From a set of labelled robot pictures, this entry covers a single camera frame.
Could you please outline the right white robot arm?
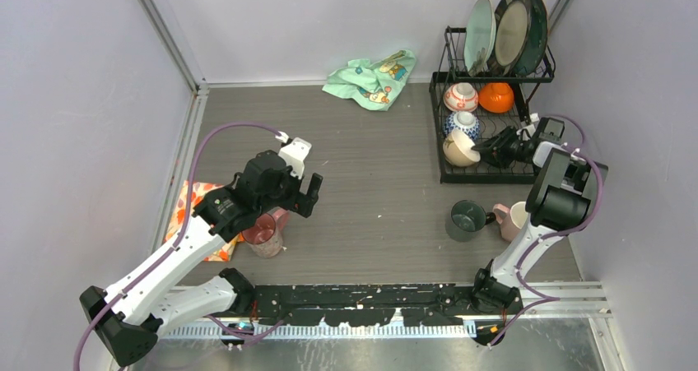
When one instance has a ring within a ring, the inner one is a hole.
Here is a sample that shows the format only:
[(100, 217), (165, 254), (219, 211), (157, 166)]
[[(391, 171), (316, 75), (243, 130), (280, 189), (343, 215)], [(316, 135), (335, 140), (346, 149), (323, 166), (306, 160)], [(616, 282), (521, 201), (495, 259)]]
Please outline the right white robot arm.
[(538, 169), (524, 203), (523, 227), (475, 276), (469, 299), (479, 313), (511, 306), (540, 257), (559, 240), (588, 227), (598, 213), (608, 167), (587, 157), (582, 145), (564, 141), (565, 125), (573, 122), (564, 115), (544, 116), (532, 130), (507, 127), (474, 147), (497, 168), (524, 162)]

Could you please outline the dark blue floral plate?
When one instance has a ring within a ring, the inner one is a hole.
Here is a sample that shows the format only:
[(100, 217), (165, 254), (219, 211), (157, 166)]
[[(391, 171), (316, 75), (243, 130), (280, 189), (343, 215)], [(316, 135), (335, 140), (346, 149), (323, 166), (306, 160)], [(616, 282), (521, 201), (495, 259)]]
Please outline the dark blue floral plate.
[(514, 66), (514, 74), (527, 77), (537, 70), (542, 61), (548, 40), (547, 7), (543, 0), (530, 0), (531, 25), (525, 49)]

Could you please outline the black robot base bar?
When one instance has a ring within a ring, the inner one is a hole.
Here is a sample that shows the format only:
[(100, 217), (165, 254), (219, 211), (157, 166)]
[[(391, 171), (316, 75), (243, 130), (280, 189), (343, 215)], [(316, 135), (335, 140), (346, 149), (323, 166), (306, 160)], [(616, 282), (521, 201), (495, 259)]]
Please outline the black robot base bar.
[(507, 310), (472, 294), (470, 285), (258, 285), (244, 310), (217, 314), (251, 318), (271, 326), (384, 327), (401, 318), (407, 327), (455, 326), (466, 316), (490, 317), (497, 322), (522, 308), (513, 300)]

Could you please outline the mint green flower plate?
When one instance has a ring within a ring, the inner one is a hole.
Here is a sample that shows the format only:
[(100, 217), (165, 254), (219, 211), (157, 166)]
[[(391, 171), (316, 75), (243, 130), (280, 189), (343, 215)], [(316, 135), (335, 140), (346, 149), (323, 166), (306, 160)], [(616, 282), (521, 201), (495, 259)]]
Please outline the mint green flower plate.
[(477, 0), (466, 26), (463, 61), (474, 77), (488, 69), (487, 61), (495, 46), (496, 16), (491, 0)]

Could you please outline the orange coral pattern bowl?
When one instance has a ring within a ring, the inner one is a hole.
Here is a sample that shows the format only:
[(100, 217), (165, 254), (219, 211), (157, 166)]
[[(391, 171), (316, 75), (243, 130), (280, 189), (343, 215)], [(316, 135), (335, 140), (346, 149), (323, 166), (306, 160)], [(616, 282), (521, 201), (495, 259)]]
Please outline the orange coral pattern bowl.
[(444, 104), (453, 112), (472, 112), (479, 105), (479, 95), (471, 83), (459, 82), (446, 89)]

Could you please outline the white bowl orange outside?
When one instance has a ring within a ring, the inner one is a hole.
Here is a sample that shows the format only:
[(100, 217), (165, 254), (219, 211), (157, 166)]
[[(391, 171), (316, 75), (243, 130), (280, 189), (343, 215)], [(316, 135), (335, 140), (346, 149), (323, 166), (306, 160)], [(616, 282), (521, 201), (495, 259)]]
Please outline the white bowl orange outside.
[(514, 107), (514, 91), (507, 83), (488, 83), (479, 91), (479, 105), (490, 113), (507, 113)]

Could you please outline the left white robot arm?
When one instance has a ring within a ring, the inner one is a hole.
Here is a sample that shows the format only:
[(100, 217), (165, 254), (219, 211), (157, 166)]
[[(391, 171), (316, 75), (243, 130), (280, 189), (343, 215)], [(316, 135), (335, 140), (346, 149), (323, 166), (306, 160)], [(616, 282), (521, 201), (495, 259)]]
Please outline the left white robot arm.
[(138, 362), (160, 338), (198, 318), (225, 311), (241, 317), (251, 309), (255, 288), (234, 268), (178, 294), (170, 290), (262, 215), (276, 208), (311, 215), (323, 178), (313, 174), (308, 191), (300, 190), (310, 149), (293, 141), (279, 151), (258, 153), (233, 183), (204, 195), (176, 238), (121, 280), (81, 294), (92, 329), (118, 365)]

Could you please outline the black rimmed cream plate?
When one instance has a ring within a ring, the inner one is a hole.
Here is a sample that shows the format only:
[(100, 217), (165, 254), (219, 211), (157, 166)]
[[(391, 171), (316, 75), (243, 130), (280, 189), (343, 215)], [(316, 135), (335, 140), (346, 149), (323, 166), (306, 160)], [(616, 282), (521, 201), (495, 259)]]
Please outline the black rimmed cream plate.
[(508, 74), (520, 59), (531, 27), (531, 11), (531, 0), (499, 1), (495, 9), (495, 46), (487, 61), (491, 75)]

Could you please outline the pink glass mug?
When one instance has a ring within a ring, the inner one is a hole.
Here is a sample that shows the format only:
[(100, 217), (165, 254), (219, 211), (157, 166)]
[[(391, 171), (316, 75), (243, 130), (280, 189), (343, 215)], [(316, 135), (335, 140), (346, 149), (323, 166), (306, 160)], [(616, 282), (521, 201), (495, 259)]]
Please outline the pink glass mug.
[(244, 230), (240, 236), (257, 256), (275, 257), (284, 249), (282, 231), (289, 218), (289, 211), (276, 208), (270, 213), (262, 214), (254, 225)]

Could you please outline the white ceramic bowl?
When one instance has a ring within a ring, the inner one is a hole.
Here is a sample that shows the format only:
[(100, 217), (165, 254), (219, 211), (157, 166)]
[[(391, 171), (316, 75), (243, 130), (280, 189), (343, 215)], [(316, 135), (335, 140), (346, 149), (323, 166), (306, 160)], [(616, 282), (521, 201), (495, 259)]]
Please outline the white ceramic bowl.
[(454, 129), (444, 140), (442, 150), (445, 159), (453, 166), (467, 168), (481, 161), (479, 152), (473, 150), (472, 139), (462, 130)]

